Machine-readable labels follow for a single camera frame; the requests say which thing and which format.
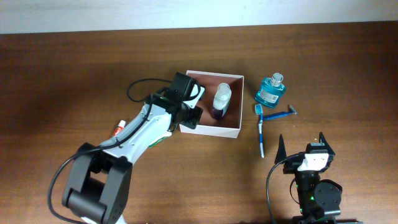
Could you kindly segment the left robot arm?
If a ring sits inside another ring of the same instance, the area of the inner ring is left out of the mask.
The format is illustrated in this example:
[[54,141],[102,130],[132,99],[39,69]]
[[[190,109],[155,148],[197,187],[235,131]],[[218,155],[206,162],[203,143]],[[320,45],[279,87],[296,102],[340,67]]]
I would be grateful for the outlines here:
[[172,135],[182,124],[195,129],[203,112],[197,103],[205,87],[176,73],[168,87],[142,99],[140,113],[99,146],[84,143],[69,159],[72,168],[62,205],[79,223],[124,223],[132,168],[144,151]]

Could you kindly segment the clear hand soap pump bottle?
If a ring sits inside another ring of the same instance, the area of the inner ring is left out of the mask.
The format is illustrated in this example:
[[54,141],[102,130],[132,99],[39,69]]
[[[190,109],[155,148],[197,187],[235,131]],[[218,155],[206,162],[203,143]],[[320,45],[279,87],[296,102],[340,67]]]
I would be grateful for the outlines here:
[[212,117],[214,119],[222,119],[231,100],[231,89],[227,83],[220,83],[213,100]]

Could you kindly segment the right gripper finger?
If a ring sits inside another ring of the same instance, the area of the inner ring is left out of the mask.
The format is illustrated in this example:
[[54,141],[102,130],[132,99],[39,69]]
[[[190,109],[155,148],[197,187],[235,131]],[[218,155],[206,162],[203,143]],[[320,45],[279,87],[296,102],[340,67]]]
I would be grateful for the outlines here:
[[322,132],[319,133],[319,143],[322,143],[325,147],[325,149],[327,150],[327,152],[329,153],[329,155],[334,156],[335,152],[334,150],[331,148],[331,146],[327,143],[325,136]]
[[287,153],[285,149],[284,138],[282,134],[279,135],[279,145],[277,149],[277,154],[275,157],[274,164],[278,164],[279,162],[285,160],[287,158]]

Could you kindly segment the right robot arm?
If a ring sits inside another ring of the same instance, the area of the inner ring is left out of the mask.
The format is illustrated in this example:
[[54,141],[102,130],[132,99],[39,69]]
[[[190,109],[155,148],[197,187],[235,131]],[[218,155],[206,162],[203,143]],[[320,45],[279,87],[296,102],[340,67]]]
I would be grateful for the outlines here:
[[277,155],[274,166],[267,175],[269,184],[271,174],[279,165],[283,166],[284,174],[293,174],[290,185],[297,189],[300,215],[292,218],[292,223],[299,224],[349,224],[357,220],[338,220],[341,215],[340,203],[343,188],[340,184],[321,179],[320,174],[326,171],[335,157],[334,150],[327,143],[323,133],[319,133],[319,141],[309,143],[306,150],[291,156],[287,155],[284,139],[279,137]]

